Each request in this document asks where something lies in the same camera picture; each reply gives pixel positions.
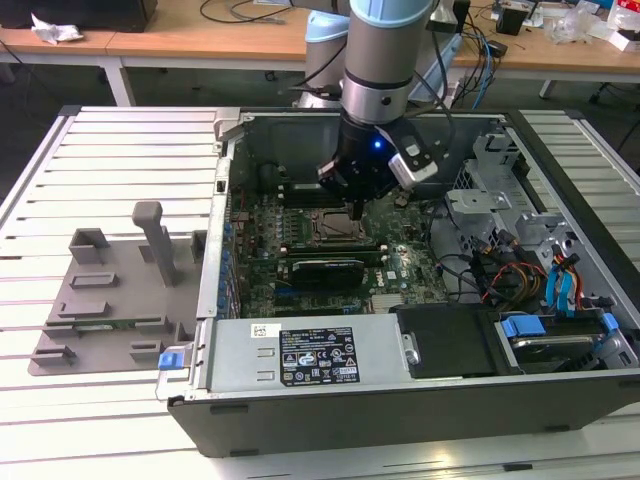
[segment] desk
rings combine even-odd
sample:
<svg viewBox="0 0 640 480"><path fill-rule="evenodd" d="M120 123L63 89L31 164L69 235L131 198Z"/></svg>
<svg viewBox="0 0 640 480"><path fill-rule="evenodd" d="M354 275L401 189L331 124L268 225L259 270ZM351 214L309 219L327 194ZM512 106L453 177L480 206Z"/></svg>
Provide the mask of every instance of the desk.
<svg viewBox="0 0 640 480"><path fill-rule="evenodd" d="M27 63L103 67L119 106L135 105L125 67L304 70L306 10L281 14L286 25L225 25L202 18L200 4L201 0L159 0L145 33L86 32L86 40L58 46L41 42L29 30L0 30L0 38ZM474 7L486 4L487 0L474 1ZM259 14L269 7L243 8L248 14ZM221 3L214 3L207 12L228 18ZM602 40L593 39L591 45L552 45L541 29L523 28L520 35L512 37L492 33L493 21L481 16L475 20L489 38L509 46L498 77L640 82L640 55L622 53ZM450 78L469 74L476 59L470 44L465 45L454 61ZM0 62L14 61L0 50Z"/></svg>

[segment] blue connector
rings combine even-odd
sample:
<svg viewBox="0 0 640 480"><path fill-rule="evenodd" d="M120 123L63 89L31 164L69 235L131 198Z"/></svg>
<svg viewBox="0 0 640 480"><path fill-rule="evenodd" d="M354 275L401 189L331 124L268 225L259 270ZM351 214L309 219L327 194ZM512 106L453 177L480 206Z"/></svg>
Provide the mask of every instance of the blue connector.
<svg viewBox="0 0 640 480"><path fill-rule="evenodd" d="M618 321L610 313L605 313L602 316L602 324L604 325L604 328L607 329L607 333L611 333L614 330L620 328L620 326L618 325Z"/></svg>
<svg viewBox="0 0 640 480"><path fill-rule="evenodd" d="M180 370L184 368L184 353L164 352L158 358L158 370Z"/></svg>
<svg viewBox="0 0 640 480"><path fill-rule="evenodd" d="M533 337L547 333L537 315L512 315L500 323L507 338Z"/></svg>
<svg viewBox="0 0 640 480"><path fill-rule="evenodd" d="M560 284L560 293L558 293L558 311L563 312L567 317L573 317L576 311L569 308L569 294L573 287L573 280L571 275L566 273L562 276L562 283Z"/></svg>

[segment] cable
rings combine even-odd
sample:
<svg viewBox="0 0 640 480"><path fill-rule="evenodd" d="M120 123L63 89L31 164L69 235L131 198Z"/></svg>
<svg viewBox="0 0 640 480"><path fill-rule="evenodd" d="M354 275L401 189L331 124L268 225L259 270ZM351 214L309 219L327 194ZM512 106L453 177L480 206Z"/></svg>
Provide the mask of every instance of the cable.
<svg viewBox="0 0 640 480"><path fill-rule="evenodd" d="M54 99L56 102L58 102L59 104L62 105L62 101L58 98L58 96L56 94L54 94L51 90L49 90L49 87L47 87L47 85L40 80L40 77L38 77L34 72L33 72L33 68L29 67L26 63L24 63L22 60L20 60L20 58L11 51L11 49L7 46L6 43L4 43L2 40L0 40L0 45L2 45L5 50L7 51L7 53L9 55L11 55L20 65L22 65L24 68L26 68L29 73L33 76L33 78L36 79L36 81L40 84L40 86L47 92L47 94Z"/></svg>
<svg viewBox="0 0 640 480"><path fill-rule="evenodd" d="M449 149L453 145L453 140L455 139L455 136L456 136L456 124L455 124L455 121L453 120L453 116L451 115L451 111L444 104L444 101L440 97L438 97L438 94L433 89L433 87L429 85L429 82L427 82L424 78L422 78L422 75L420 75L417 71L414 70L413 73L418 77L418 80L420 80L420 83L422 83L422 86L426 88L429 91L429 93L431 93L431 95L433 95L433 97L436 100L436 103L442 109L442 111L447 117L447 120L449 121L449 140L447 143L447 149Z"/></svg>
<svg viewBox="0 0 640 480"><path fill-rule="evenodd" d="M465 25L471 28L473 33L463 32L463 36L473 40L474 43L476 44L476 48L478 49L478 60L476 62L476 65L473 71L467 77L464 84L462 85L460 92L458 93L458 95L456 95L456 98L452 103L453 106L456 105L458 102L464 103L464 98L469 93L477 91L479 86L483 90L481 95L479 95L480 101L482 101L482 99L484 98L484 95L486 94L487 89L489 88L489 86L493 84L495 80L495 73L497 69L500 67L500 64L502 62L502 59L498 59L498 61L496 62L496 59L493 56L491 56L490 59L486 59L486 61L483 61L483 57L486 57L485 53L490 52L490 50L488 49L488 42L486 41L486 35L484 35L482 30L475 25L473 21L473 16L470 13L468 15L468 19L469 21L465 23Z"/></svg>
<svg viewBox="0 0 640 480"><path fill-rule="evenodd" d="M636 121L636 123L633 124L626 135L622 138L620 145L618 145L618 148L616 148L616 152L620 153L620 150L622 150L622 147L624 147L625 143L627 143L627 141L631 138L631 135L633 134L635 129L638 128L638 126L640 126L640 120Z"/></svg>
<svg viewBox="0 0 640 480"><path fill-rule="evenodd" d="M287 7L287 8L282 8L280 10L276 10L275 12L271 12L271 13L267 13L265 15L260 15L258 17L252 17L252 18L248 18L246 20L227 20L224 18L216 18L216 17L212 17L210 15L207 15L204 12L204 9L207 7L207 5L209 5L211 3L212 0L205 0L205 2L200 5L200 15L202 15L204 18L206 18L207 20L211 20L212 22L216 22L216 23L224 23L224 24L237 24L237 23L253 23L256 22L258 20L262 20L263 18L268 18L268 17L272 17L274 15L277 15L279 13L282 12L286 12L288 10L291 10L292 7ZM235 11L236 7L239 7L240 5L244 5L245 3L250 3L252 0L243 0L241 2L236 3L235 5L233 5L231 7L232 10Z"/></svg>
<svg viewBox="0 0 640 480"><path fill-rule="evenodd" d="M431 39L433 40L433 46L436 51L436 58L438 59L438 65L440 66L440 75L442 75L442 102L447 99L447 93L449 93L449 80L447 80L447 69L444 66L442 60L442 53L440 52L440 45L438 44L438 36L435 30L431 30Z"/></svg>
<svg viewBox="0 0 640 480"><path fill-rule="evenodd" d="M256 23L272 23L276 25L284 25L286 23L284 20L281 20L279 18L272 18L272 17L254 20L254 17L250 17L248 15L245 15L243 13L236 11L236 8L238 8L241 5L251 3L251 1L252 0L245 0L244 2L236 3L235 5L229 6L229 13L233 15L235 18L237 18L238 20L251 20L251 21L255 21Z"/></svg>
<svg viewBox="0 0 640 480"><path fill-rule="evenodd" d="M488 85L489 71L491 70L491 50L489 49L489 44L487 43L487 39L484 37L484 35L481 37L481 39L484 42L484 47L487 50L487 55L486 55L487 69L484 72L485 78L482 81L482 87L480 88L480 92L478 93L478 96L476 97L475 102L473 102L473 107L471 107L473 110L475 110L478 107L478 105L480 105L480 102L482 102L482 99L484 98L484 95L487 92L487 87L489 86Z"/></svg>
<svg viewBox="0 0 640 480"><path fill-rule="evenodd" d="M438 36L436 35L435 30L431 30L431 38L433 39L433 46L436 51L436 58L438 59L438 66L440 67L440 75L442 76L442 102L447 98L447 93L449 93L449 81L447 80L447 69L444 65L444 61L442 60L442 52L440 51L440 45L438 44ZM418 78L424 80L422 75L420 75L417 71L414 73L418 76ZM406 118L417 117L418 115L424 115L425 113L432 112L438 106L438 102L436 99L438 98L437 94L434 94L433 89L428 89L429 93L434 97L435 104L428 104L424 107L417 108L415 110L410 110L405 114Z"/></svg>
<svg viewBox="0 0 640 480"><path fill-rule="evenodd" d="M471 288L473 288L475 291L479 292L480 291L480 287L478 285L476 285L475 282L472 282L471 280L469 280L468 278L465 278L462 273L458 273L455 270L447 267L446 265L440 263L437 266L438 268L441 268L442 271L447 272L449 275L453 275L454 277L456 277L458 280L460 280L461 282L466 283L467 285L471 286Z"/></svg>
<svg viewBox="0 0 640 480"><path fill-rule="evenodd" d="M294 87L300 87L300 86L304 85L305 83L310 82L311 80L316 78L318 75L320 75L325 70L325 68L327 68L329 65L331 65L333 63L333 61L336 58L338 58L338 56L342 53L342 51L345 48L347 48L347 40L344 41L344 43L338 49L338 51L336 53L334 53L333 56L329 60L327 60L327 62L324 65L322 65L320 68L318 68L315 72L311 73L308 77L305 77L303 80L301 80L300 82L296 83L294 85Z"/></svg>

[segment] label sticker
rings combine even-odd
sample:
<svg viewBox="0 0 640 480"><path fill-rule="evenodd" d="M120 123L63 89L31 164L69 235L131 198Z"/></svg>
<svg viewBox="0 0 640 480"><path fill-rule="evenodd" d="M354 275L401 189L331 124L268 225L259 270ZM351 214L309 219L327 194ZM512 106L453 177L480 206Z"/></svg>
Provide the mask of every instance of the label sticker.
<svg viewBox="0 0 640 480"><path fill-rule="evenodd" d="M280 331L280 381L303 387L360 381L351 327Z"/></svg>
<svg viewBox="0 0 640 480"><path fill-rule="evenodd" d="M251 338L276 338L281 328L281 323L252 323Z"/></svg>

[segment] black cable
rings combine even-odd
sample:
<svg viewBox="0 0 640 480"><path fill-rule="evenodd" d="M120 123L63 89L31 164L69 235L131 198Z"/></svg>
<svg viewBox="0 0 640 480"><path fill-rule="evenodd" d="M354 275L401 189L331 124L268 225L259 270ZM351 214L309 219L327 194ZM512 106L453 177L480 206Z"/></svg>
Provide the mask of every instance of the black cable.
<svg viewBox="0 0 640 480"><path fill-rule="evenodd" d="M267 17L267 18L260 18L260 19L255 19L255 17L251 17L248 15L245 15L243 13L240 13L238 11L236 11L236 8L245 5L247 3L251 3L253 0L245 0L243 2L240 3L236 3L234 5L231 5L229 7L229 13L231 15L233 15L235 18L237 18L238 20L251 20L251 21L255 21L256 23L271 23L271 24L275 24L275 25L284 25L286 22L284 20L280 20L279 18L271 18L271 17Z"/></svg>
<svg viewBox="0 0 640 480"><path fill-rule="evenodd" d="M251 0L243 0L241 2L236 3L235 5L233 5L231 8L235 9L236 7L240 6L240 5L244 5L245 3L250 3ZM253 23L257 20L262 20L263 18L267 18L267 17L272 17L274 15L277 15L279 13L282 12L286 12L288 10L291 10L291 7L287 7L287 8L282 8L280 10L276 10L275 12L271 12L271 13L267 13L265 15L260 15L258 17L253 17L253 18L248 18L247 20L227 20L224 18L216 18L216 17L212 17L210 15L207 15L204 12L204 9L206 8L207 5L209 5L211 3L211 0L205 0L205 2L200 5L200 15L202 15L204 18L206 18L207 20L211 20L212 22L216 22L216 23L225 23L225 24L236 24L236 23Z"/></svg>
<svg viewBox="0 0 640 480"><path fill-rule="evenodd" d="M640 120L636 121L636 123L633 124L626 135L622 138L620 145L618 145L618 148L616 148L616 152L620 153L620 150L622 150L622 147L624 147L625 143L627 143L627 141L631 138L631 135L633 134L635 129L638 128L638 126L640 126Z"/></svg>
<svg viewBox="0 0 640 480"><path fill-rule="evenodd" d="M471 30L473 31L473 35L463 32L463 36L466 36L467 38L471 38L475 42L476 47L478 49L478 60L476 62L475 68L473 69L473 72L471 73L471 75L467 77L464 84L462 85L462 88L460 89L460 93L454 99L452 106L455 105L458 101L463 101L464 98L469 93L474 92L478 89L481 79L484 76L483 75L484 69L486 68L485 45L484 45L484 42L482 41L483 38L486 39L486 36L482 32L482 30L475 25L475 22L473 21L473 17L471 16L470 13L468 14L468 18L469 18L469 22L465 23L465 25L471 28ZM493 75L495 74L495 68L497 67L495 67L495 63L492 62L492 73L490 74L490 77L489 77L490 80L488 82L488 85L490 85L493 82ZM474 84L473 84L473 87L469 88L469 85L471 84L471 82L474 82Z"/></svg>
<svg viewBox="0 0 640 480"><path fill-rule="evenodd" d="M441 100L444 103L444 101L447 98L447 93L449 93L449 81L447 80L447 69L444 66L444 61L442 60L442 52L440 52L440 45L438 44L438 37L436 35L435 30L431 30L431 38L433 39L433 46L434 46L434 50L436 51L438 66L440 67L440 75L442 76L442 99ZM422 78L422 75L420 75L417 71L415 73L418 75L419 78ZM429 89L429 93L433 95L433 89ZM405 117L413 118L413 117L417 117L418 115L423 115L425 113L432 112L433 110L435 110L436 106L437 106L437 102L435 105L431 104L425 107L417 108L415 110L410 110L405 114Z"/></svg>
<svg viewBox="0 0 640 480"><path fill-rule="evenodd" d="M49 90L49 87L47 87L47 85L40 80L40 77L38 77L34 72L33 72L33 68L29 67L26 63L24 63L22 60L20 60L20 58L11 51L11 49L7 46L6 43L4 43L2 40L0 40L0 45L2 45L4 47L4 49L7 51L7 53L9 55L11 55L20 65L22 65L24 68L26 68L29 73L33 76L33 78L36 79L36 81L40 84L40 86L45 90L45 92L47 92L47 94L54 99L56 102L58 102L59 104L62 105L62 101L60 101L60 99L58 98L58 96L56 94L54 94L51 90Z"/></svg>
<svg viewBox="0 0 640 480"><path fill-rule="evenodd" d="M460 272L460 276L463 276L465 273L473 273L471 271L470 268L467 268L466 270L463 270L462 272ZM462 295L478 295L478 292L476 291L462 291L462 279L458 278L458 290L455 292L448 292L447 296L451 296L451 295L457 295L456 299L454 301L459 302L460 301L460 297Z"/></svg>
<svg viewBox="0 0 640 480"><path fill-rule="evenodd" d="M447 120L449 121L449 140L447 143L447 149L449 149L453 145L453 140L455 139L455 136L456 136L456 124L455 124L455 121L453 120L453 116L451 115L451 111L444 104L444 101L440 97L438 97L438 93L433 89L431 85L429 85L429 82L427 82L424 78L422 78L422 75L420 75L417 71L414 70L414 73L418 77L418 80L420 81L420 83L422 83L422 86L426 88L429 91L429 93L431 93L431 95L433 95L433 98L435 98L436 103L442 109L442 111L447 117Z"/></svg>
<svg viewBox="0 0 640 480"><path fill-rule="evenodd" d="M327 68L329 65L331 65L333 63L333 61L338 58L338 56L342 53L342 51L347 48L347 40L344 41L344 44L338 49L338 51L336 53L333 54L333 56L327 60L327 62L322 65L320 68L318 68L315 72L311 73L308 77L305 77L302 81L296 83L294 85L294 87L300 87L302 85L304 85L305 83L310 82L311 80L313 80L314 78L316 78L318 75L320 75L325 68Z"/></svg>
<svg viewBox="0 0 640 480"><path fill-rule="evenodd" d="M449 93L449 80L447 80L447 69L444 66L442 60L442 53L440 52L440 44L438 43L438 36L435 30L431 30L431 39L433 40L433 47L436 51L436 58L438 59L438 65L440 66L440 75L442 75L442 101L447 99L447 93Z"/></svg>
<svg viewBox="0 0 640 480"><path fill-rule="evenodd" d="M442 271L447 272L449 275L453 275L454 277L456 277L461 282L464 282L467 285L471 286L471 288L473 288L477 292L480 291L480 287L478 285L476 285L475 282L472 282L468 278L465 278L461 273L458 273L455 270L453 270L453 269L451 269L451 268L449 268L449 267L447 267L446 265L443 265L443 264L439 264L438 268L441 268Z"/></svg>

